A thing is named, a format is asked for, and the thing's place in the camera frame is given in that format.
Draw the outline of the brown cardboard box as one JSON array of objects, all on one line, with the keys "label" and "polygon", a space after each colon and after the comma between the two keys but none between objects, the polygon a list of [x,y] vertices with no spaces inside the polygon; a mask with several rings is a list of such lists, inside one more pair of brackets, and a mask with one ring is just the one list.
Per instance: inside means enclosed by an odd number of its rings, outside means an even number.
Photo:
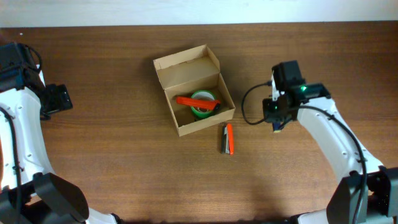
[{"label": "brown cardboard box", "polygon": [[[220,62],[207,45],[157,58],[153,64],[179,136],[233,118],[236,107],[221,74]],[[207,118],[176,102],[178,96],[191,97],[199,91],[221,101],[220,108]]]}]

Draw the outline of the red stapler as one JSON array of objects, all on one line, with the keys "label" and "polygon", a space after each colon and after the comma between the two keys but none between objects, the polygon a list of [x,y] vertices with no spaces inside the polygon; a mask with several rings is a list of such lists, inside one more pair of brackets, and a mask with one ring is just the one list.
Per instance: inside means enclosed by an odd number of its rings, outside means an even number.
[{"label": "red stapler", "polygon": [[230,123],[224,124],[222,128],[221,153],[229,155],[234,154],[233,127]]}]

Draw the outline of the red utility knife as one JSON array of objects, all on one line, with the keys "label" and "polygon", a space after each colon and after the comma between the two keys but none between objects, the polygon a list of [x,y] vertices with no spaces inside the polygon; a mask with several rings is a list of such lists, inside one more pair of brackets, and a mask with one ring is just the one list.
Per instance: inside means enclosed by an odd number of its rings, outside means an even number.
[{"label": "red utility knife", "polygon": [[187,98],[184,96],[178,96],[176,98],[176,102],[177,102],[177,104],[180,104],[180,105],[192,106],[192,107],[197,107],[197,108],[212,110],[212,111],[217,110],[221,105],[221,102],[219,100],[206,101],[206,100],[198,100],[198,99],[194,99],[194,98]]}]

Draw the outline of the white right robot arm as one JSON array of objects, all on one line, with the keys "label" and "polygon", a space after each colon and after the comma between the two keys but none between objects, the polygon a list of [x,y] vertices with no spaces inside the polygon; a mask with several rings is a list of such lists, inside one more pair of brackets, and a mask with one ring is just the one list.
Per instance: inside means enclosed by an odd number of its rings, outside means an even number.
[{"label": "white right robot arm", "polygon": [[387,168],[353,134],[321,83],[306,83],[297,61],[272,68],[272,94],[264,120],[275,132],[298,121],[330,163],[338,186],[323,210],[295,215],[289,223],[397,223],[397,169]]}]

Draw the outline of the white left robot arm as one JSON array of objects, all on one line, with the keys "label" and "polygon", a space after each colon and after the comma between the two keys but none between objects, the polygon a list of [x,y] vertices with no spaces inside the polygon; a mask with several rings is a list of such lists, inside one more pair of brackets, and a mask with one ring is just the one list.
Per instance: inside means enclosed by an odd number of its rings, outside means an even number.
[{"label": "white left robot arm", "polygon": [[1,223],[122,223],[88,206],[56,175],[41,121],[73,107],[65,85],[47,85],[42,59],[26,44],[1,46]]}]

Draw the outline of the green tape roll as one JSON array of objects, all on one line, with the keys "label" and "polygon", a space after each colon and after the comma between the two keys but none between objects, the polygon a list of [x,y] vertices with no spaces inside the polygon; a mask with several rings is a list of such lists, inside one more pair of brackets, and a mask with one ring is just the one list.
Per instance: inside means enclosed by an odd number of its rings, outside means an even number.
[{"label": "green tape roll", "polygon": [[[214,101],[217,97],[208,90],[198,90],[194,92],[191,98],[196,100]],[[213,114],[213,110],[203,109],[195,106],[191,106],[192,113],[200,119],[208,118]]]}]

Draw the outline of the yellow highlighter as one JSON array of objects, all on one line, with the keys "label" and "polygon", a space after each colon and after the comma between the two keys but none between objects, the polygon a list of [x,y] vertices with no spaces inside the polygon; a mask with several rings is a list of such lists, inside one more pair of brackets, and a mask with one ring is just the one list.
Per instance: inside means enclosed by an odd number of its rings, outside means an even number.
[{"label": "yellow highlighter", "polygon": [[272,129],[273,129],[273,132],[275,132],[275,133],[279,133],[279,132],[281,132],[281,123],[273,123],[272,124]]}]

